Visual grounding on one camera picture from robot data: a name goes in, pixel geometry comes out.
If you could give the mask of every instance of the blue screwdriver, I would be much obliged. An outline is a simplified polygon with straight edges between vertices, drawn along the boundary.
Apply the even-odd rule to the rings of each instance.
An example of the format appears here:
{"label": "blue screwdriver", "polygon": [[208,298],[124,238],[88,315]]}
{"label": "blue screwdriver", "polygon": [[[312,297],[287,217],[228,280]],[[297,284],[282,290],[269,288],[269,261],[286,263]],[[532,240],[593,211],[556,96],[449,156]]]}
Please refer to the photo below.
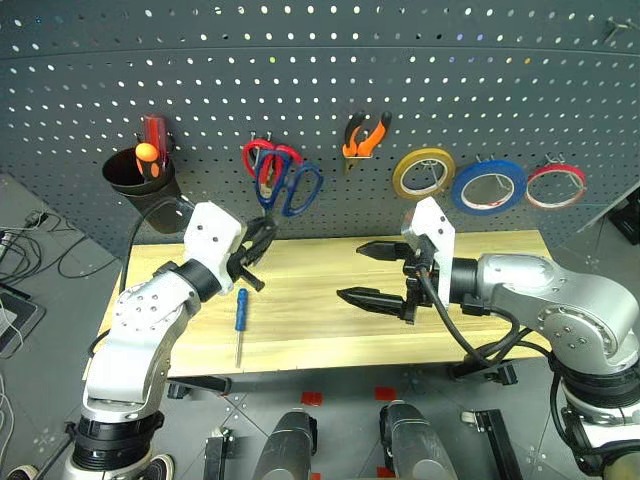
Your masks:
{"label": "blue screwdriver", "polygon": [[236,368],[240,368],[240,356],[242,354],[242,333],[247,328],[247,303],[249,301],[249,292],[246,288],[238,291],[238,310],[236,311],[236,332],[238,338],[236,340]]}

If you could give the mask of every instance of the screwdriver shaft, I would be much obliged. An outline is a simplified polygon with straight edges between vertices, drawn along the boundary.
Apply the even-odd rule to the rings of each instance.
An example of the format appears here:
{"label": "screwdriver shaft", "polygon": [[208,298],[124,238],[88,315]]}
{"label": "screwdriver shaft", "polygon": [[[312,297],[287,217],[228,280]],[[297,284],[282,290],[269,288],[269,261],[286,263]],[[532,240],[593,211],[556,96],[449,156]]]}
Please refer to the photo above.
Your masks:
{"label": "screwdriver shaft", "polygon": [[240,368],[240,357],[242,356],[242,332],[237,332],[236,338],[236,368]]}

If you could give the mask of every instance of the orange pliers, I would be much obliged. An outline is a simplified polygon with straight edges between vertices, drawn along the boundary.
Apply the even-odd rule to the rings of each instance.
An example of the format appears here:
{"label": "orange pliers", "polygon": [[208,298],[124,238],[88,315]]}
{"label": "orange pliers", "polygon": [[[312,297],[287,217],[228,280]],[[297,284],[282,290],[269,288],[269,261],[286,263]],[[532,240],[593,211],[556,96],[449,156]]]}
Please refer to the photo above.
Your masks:
{"label": "orange pliers", "polygon": [[351,172],[359,160],[371,158],[373,149],[382,141],[391,125],[391,112],[383,112],[375,130],[363,142],[358,143],[357,136],[366,115],[363,110],[356,112],[344,131],[342,154],[346,159],[345,174]]}

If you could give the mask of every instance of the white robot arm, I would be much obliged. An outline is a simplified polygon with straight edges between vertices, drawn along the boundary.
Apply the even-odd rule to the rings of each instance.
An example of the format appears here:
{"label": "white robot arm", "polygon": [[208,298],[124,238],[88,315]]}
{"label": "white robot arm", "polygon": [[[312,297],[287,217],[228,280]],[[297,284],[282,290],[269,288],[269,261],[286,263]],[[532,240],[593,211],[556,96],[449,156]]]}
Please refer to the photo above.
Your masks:
{"label": "white robot arm", "polygon": [[[151,438],[164,418],[158,408],[171,349],[201,303],[231,292],[240,276],[262,288],[244,267],[274,236],[269,219],[247,228],[211,202],[196,205],[184,237],[185,263],[165,265],[116,301],[111,332],[89,368],[64,478],[127,480],[146,468]],[[245,248],[248,240],[252,246]]]}

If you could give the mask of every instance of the yellow tape roll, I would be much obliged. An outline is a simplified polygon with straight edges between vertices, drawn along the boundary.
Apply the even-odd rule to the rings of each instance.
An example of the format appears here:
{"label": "yellow tape roll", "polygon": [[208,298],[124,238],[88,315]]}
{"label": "yellow tape roll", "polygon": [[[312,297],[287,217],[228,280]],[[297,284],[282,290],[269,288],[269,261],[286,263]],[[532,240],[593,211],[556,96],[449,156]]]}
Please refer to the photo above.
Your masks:
{"label": "yellow tape roll", "polygon": [[[420,189],[412,189],[405,185],[404,177],[412,167],[419,163],[424,163],[425,169],[427,170],[439,165],[442,168],[442,175],[435,180],[433,185]],[[422,148],[409,153],[398,162],[396,169],[393,171],[393,188],[401,197],[411,200],[421,200],[447,188],[455,174],[456,163],[453,161],[453,158],[451,158],[451,155],[440,148]]]}

